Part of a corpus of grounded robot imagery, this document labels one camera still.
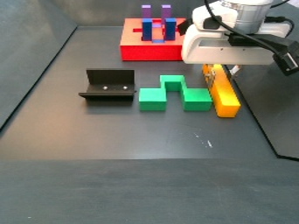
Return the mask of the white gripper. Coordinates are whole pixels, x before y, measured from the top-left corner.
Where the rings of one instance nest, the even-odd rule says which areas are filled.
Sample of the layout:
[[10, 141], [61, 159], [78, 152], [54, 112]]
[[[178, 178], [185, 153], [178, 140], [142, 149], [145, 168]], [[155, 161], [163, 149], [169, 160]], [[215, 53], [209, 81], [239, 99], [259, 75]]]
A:
[[[190, 25], [181, 29], [185, 35], [182, 59], [187, 64], [235, 65], [230, 74], [239, 74], [242, 65], [270, 65], [274, 53], [259, 46], [233, 46], [230, 35], [271, 34], [286, 38], [291, 25], [267, 21], [270, 4], [209, 4], [191, 14]], [[205, 78], [213, 88], [217, 72], [206, 66]]]

